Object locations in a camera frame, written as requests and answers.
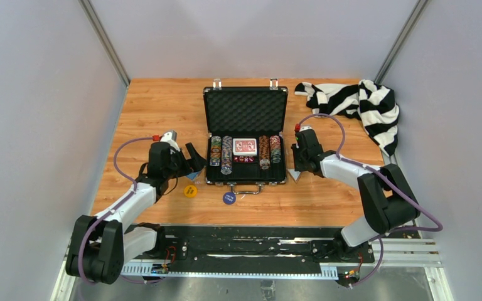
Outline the clear triangle marker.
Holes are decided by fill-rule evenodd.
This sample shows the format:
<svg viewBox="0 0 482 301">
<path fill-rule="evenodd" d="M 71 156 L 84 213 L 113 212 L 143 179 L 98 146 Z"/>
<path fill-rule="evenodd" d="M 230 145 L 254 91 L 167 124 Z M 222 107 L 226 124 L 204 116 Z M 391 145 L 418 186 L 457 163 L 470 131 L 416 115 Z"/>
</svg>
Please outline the clear triangle marker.
<svg viewBox="0 0 482 301">
<path fill-rule="evenodd" d="M 289 175 L 291 176 L 292 180 L 294 182 L 298 182 L 298 180 L 300 179 L 300 177 L 302 175 L 302 172 L 296 171 L 294 169 L 288 169 L 287 171 L 288 171 Z"/>
</svg>

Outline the blue small blind button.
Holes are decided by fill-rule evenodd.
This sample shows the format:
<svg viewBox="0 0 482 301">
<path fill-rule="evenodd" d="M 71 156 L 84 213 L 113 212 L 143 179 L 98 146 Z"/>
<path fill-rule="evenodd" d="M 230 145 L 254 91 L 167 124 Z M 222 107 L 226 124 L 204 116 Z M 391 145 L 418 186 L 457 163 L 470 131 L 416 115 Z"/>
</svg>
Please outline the blue small blind button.
<svg viewBox="0 0 482 301">
<path fill-rule="evenodd" d="M 227 192 L 222 197 L 222 201 L 226 205 L 233 205 L 236 202 L 236 199 L 236 194 L 232 192 Z"/>
</svg>

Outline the blue backed playing cards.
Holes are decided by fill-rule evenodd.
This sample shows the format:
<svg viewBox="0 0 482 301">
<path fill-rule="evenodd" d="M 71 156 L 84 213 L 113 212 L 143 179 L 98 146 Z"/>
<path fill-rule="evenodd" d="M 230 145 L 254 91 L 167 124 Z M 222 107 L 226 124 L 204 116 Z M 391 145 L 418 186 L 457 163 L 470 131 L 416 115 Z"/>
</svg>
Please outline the blue backed playing cards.
<svg viewBox="0 0 482 301">
<path fill-rule="evenodd" d="M 186 177 L 190 181 L 194 181 L 200 174 L 201 174 L 201 172 L 192 172 L 192 173 L 188 174 Z"/>
</svg>

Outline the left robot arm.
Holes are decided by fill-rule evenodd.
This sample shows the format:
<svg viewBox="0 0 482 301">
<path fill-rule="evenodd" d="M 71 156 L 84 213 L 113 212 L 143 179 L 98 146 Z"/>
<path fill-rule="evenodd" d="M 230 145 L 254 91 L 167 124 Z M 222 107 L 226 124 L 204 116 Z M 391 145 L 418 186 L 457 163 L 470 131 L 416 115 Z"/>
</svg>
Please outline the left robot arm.
<svg viewBox="0 0 482 301">
<path fill-rule="evenodd" d="M 137 177 L 130 178 L 128 191 L 115 203 L 96 215 L 81 215 L 75 222 L 65 264 L 67 275 L 81 278 L 87 284 L 112 284 L 124 265 L 146 253 L 152 259 L 167 251 L 163 227 L 133 222 L 147 208 L 168 194 L 169 182 L 200 172 L 206 160 L 187 143 L 186 158 L 177 143 L 165 139 L 149 148 L 148 160 Z"/>
</svg>

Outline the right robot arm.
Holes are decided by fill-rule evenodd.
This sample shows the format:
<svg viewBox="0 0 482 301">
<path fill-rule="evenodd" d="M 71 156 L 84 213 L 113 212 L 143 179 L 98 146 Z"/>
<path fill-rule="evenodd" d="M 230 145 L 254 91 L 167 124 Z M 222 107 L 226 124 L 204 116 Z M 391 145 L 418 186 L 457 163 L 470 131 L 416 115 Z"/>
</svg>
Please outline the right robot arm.
<svg viewBox="0 0 482 301">
<path fill-rule="evenodd" d="M 311 128 L 295 133 L 291 146 L 294 168 L 316 176 L 337 180 L 360 193 L 363 216 L 341 229 L 334 243 L 334 254 L 341 261 L 357 256 L 359 245 L 403 226 L 420 216 L 420 211 L 397 193 L 400 189 L 413 202 L 412 190 L 395 164 L 372 166 L 352 163 L 335 151 L 324 151 Z"/>
</svg>

